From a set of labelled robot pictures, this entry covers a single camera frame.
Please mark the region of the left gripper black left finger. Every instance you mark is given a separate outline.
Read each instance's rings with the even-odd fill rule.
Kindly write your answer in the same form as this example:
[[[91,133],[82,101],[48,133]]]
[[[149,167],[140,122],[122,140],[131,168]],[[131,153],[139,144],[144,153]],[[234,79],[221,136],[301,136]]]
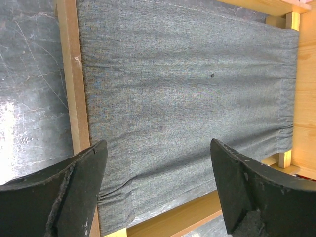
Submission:
[[[87,237],[106,162],[107,142],[0,187],[2,237]]]

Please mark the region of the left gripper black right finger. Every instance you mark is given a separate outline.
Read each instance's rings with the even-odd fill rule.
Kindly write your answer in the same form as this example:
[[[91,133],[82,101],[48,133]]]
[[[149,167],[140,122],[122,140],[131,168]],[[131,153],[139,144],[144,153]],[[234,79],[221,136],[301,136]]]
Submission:
[[[211,161],[227,233],[314,237],[316,183],[253,160],[217,139]]]

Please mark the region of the wooden pet bed frame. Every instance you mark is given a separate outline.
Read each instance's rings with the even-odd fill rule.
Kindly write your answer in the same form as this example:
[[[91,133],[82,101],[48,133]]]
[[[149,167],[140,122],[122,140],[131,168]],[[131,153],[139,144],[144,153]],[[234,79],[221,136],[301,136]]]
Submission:
[[[300,32],[294,108],[293,149],[264,159],[272,168],[307,179],[316,177],[316,3],[313,0],[233,0],[232,5],[267,14],[267,23]],[[74,0],[57,0],[63,63],[73,148],[90,146],[79,42],[78,15]],[[115,237],[179,237],[222,213],[217,192],[130,228]]]

